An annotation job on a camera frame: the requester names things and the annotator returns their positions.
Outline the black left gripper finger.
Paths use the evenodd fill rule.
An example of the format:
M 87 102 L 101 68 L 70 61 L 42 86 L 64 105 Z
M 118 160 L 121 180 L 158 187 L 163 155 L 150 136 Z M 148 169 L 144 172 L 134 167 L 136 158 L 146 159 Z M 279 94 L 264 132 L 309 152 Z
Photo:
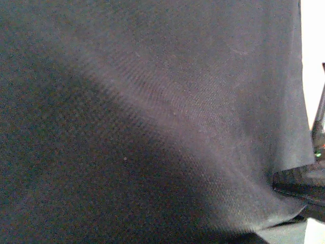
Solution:
M 278 193 L 308 203 L 324 203 L 324 162 L 275 173 L 273 188 Z

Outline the black student bag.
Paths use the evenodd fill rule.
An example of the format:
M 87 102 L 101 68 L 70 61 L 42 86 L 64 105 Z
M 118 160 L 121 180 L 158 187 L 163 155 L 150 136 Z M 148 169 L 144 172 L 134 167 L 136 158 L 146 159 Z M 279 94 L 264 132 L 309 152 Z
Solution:
M 299 1 L 1 1 L 1 243 L 207 243 L 294 218 Z

